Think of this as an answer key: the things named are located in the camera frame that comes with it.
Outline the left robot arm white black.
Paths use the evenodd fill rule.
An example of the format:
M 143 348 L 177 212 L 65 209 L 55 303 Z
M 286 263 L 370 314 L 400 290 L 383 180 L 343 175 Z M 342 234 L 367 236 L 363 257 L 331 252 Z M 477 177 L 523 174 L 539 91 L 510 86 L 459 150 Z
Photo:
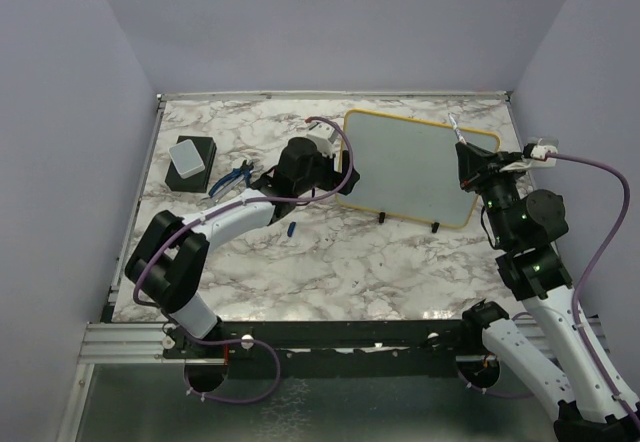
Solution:
M 198 293 L 209 253 L 275 224 L 299 206 L 349 194 L 360 175 L 351 144 L 344 145 L 336 170 L 334 156 L 308 138 L 295 137 L 274 167 L 229 201 L 188 216 L 157 213 L 124 269 L 134 284 L 134 301 L 158 308 L 182 328 L 195 354 L 214 354 L 222 338 L 221 318 Z

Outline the yellow framed whiteboard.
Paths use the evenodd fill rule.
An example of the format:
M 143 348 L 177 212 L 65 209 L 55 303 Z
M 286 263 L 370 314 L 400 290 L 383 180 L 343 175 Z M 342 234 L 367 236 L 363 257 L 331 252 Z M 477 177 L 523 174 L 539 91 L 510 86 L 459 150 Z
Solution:
M 364 109 L 348 111 L 343 130 L 360 180 L 336 197 L 339 204 L 453 229 L 468 224 L 477 200 L 460 188 L 458 138 L 490 152 L 500 147 L 488 131 Z

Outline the blue marker cap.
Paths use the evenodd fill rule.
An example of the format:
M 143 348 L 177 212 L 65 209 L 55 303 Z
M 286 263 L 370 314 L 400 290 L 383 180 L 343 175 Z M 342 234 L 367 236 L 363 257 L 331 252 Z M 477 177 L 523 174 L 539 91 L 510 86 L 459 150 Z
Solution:
M 291 238 L 293 236 L 294 231 L 296 229 L 296 225 L 297 225 L 296 222 L 291 222 L 289 224 L 288 229 L 287 229 L 287 237 Z

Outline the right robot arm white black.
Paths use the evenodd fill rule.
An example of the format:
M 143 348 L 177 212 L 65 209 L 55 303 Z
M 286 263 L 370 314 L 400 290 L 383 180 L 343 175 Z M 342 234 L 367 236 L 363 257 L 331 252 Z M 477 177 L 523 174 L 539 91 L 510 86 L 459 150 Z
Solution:
M 544 407 L 559 441 L 636 441 L 639 397 L 616 370 L 584 314 L 579 294 L 553 244 L 568 231 L 563 198 L 537 189 L 520 196 L 517 180 L 567 157 L 556 146 L 529 143 L 520 152 L 491 152 L 466 140 L 455 145 L 459 183 L 483 201 L 499 275 L 544 334 L 547 358 L 498 304 L 480 302 L 463 314 L 461 345 L 488 350 Z

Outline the white whiteboard marker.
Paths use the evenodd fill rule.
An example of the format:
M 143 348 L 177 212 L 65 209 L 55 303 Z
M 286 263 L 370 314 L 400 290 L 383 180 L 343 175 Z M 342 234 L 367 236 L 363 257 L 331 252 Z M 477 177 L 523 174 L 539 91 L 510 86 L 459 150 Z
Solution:
M 457 138 L 457 141 L 458 141 L 460 144 L 464 144 L 464 145 L 466 145 L 466 144 L 467 144 L 467 141 L 466 141 L 466 139 L 465 139 L 465 137 L 464 137 L 464 135 L 463 135 L 463 133 L 462 133 L 462 131 L 461 131 L 460 127 L 459 127 L 459 124 L 458 124 L 458 122 L 457 122 L 457 120 L 456 120 L 456 117 L 454 116 L 454 114 L 453 114 L 453 113 L 449 113 L 449 114 L 448 114 L 448 120 L 449 120 L 449 123 L 450 123 L 450 125 L 451 125 L 451 127 L 452 127 L 452 129 L 453 129 L 453 132 L 455 133 L 455 136 L 456 136 L 456 138 Z

